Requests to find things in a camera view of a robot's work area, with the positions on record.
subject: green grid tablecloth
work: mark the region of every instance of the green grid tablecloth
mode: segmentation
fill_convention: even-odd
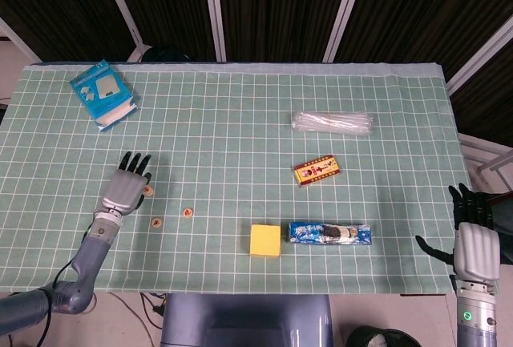
[[[22,72],[0,126],[0,289],[35,288],[53,278],[74,255],[122,154],[141,151],[153,155],[155,195],[124,218],[97,289],[451,290],[446,266],[413,238],[452,249],[446,186],[468,183],[441,75],[180,68],[117,66],[140,109],[101,133],[72,93],[77,66]],[[368,111],[374,133],[292,131],[291,111]],[[299,188],[291,167],[326,154],[337,157],[342,173]],[[187,207],[191,219],[181,216]],[[160,228],[150,225],[156,216],[164,219]],[[292,220],[367,223],[373,244],[289,244]],[[280,258],[249,257],[251,224],[281,225]]]

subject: robotic hand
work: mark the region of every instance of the robotic hand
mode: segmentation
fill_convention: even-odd
[[[430,247],[416,236],[428,255],[454,267],[461,287],[456,289],[458,347],[495,347],[495,282],[499,280],[499,235],[493,230],[490,205],[480,194],[460,184],[450,186],[454,203],[454,254]]]
[[[0,336],[38,324],[50,313],[81,313],[93,295],[95,280],[105,257],[121,227],[122,216],[135,211],[143,203],[144,186],[150,182],[151,174],[143,176],[151,156],[141,157],[138,153],[130,165],[131,153],[127,152],[109,183],[100,207],[94,213],[91,230],[84,235],[83,242],[71,261],[77,272],[76,281],[59,281],[59,274],[53,283],[19,293],[0,300]]]

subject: plastic bag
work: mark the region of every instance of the plastic bag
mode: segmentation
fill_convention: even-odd
[[[372,116],[366,112],[294,112],[292,116],[292,128],[296,131],[319,131],[348,135],[370,135],[372,122]]]

